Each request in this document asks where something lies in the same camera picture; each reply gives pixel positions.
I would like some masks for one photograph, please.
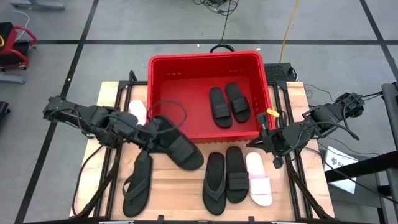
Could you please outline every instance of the black flip-flop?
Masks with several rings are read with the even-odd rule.
[[[175,126],[165,116],[158,115],[154,118],[160,121],[158,131],[170,129]],[[180,132],[178,128],[158,134],[157,140],[160,145],[168,149],[166,153],[171,160],[185,170],[199,169],[205,161],[199,148],[184,133]]]
[[[150,155],[142,156],[140,153],[134,163],[134,171],[123,185],[123,213],[127,217],[140,214],[147,205],[150,180],[152,178],[152,158]]]
[[[212,88],[209,92],[211,113],[213,121],[220,128],[229,128],[232,126],[231,112],[226,103],[223,91],[220,88]]]
[[[211,153],[207,160],[203,180],[203,203],[213,215],[221,215],[225,210],[224,156],[218,152]]]
[[[242,202],[249,191],[249,174],[242,150],[236,146],[226,151],[226,196],[231,203]]]
[[[242,94],[238,85],[236,83],[227,84],[225,92],[235,119],[240,123],[247,121],[250,118],[250,107],[248,99]]]

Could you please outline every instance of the wooden table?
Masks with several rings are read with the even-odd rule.
[[[114,106],[118,82],[103,82],[98,97],[97,105]],[[275,99],[272,87],[269,87],[272,105],[275,108]],[[121,97],[121,110],[123,110],[126,89]],[[303,120],[301,114],[308,110],[308,102],[305,96],[303,83],[288,82],[288,92],[292,105],[294,121]],[[285,110],[283,93],[280,90],[282,109]],[[147,86],[133,86],[131,100],[140,99],[146,105]],[[154,172],[152,174],[152,188],[150,198],[146,209],[136,217],[125,217],[122,210],[123,194],[122,187],[125,179],[129,177],[134,170],[134,161],[140,152],[138,147],[133,144],[125,144],[122,150],[122,157],[119,166],[118,181],[114,195],[114,204],[112,210],[112,219],[132,219],[132,220],[156,220],[158,215],[164,215],[165,220],[226,220],[226,221],[244,221],[248,216],[254,216],[256,221],[293,221],[294,213],[292,201],[290,199],[290,189],[288,174],[285,166],[281,169],[275,169],[271,153],[266,154],[260,149],[247,148],[246,142],[225,142],[212,144],[198,144],[205,157],[205,164],[193,172],[185,171],[177,167],[165,154],[151,154],[154,159]],[[97,140],[88,140],[86,152],[83,161],[98,148]],[[272,205],[269,207],[260,207],[255,204],[248,195],[246,199],[239,204],[227,202],[224,213],[220,216],[214,216],[209,213],[202,200],[203,178],[205,176],[206,159],[211,152],[220,152],[225,154],[230,146],[239,146],[244,156],[248,152],[258,152],[263,160],[264,168],[271,178]],[[311,140],[308,147],[318,150],[315,140]],[[105,150],[103,149],[87,163],[80,180],[80,188],[76,197],[76,210],[80,211],[90,200],[100,181],[101,168],[103,166]],[[312,151],[303,150],[302,153],[303,169],[305,172],[307,187],[317,202],[325,211],[334,217],[329,190],[326,178],[323,172],[322,162],[318,154]],[[305,217],[305,209],[302,200],[301,191],[297,188],[301,217]],[[101,205],[100,215],[105,214],[106,202],[108,200],[108,190],[104,193],[103,203]]]

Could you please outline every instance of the white paper sign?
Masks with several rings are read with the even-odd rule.
[[[340,152],[339,150],[331,146],[328,146],[328,150],[325,156],[325,161],[327,164],[329,164],[331,167],[335,169],[358,162],[358,160],[353,158],[352,156]],[[331,168],[328,165],[324,164],[324,170],[326,172],[328,170],[331,170]],[[335,187],[338,187],[340,189],[343,189],[351,194],[355,194],[355,183],[350,180],[339,180],[329,184],[334,185]]]

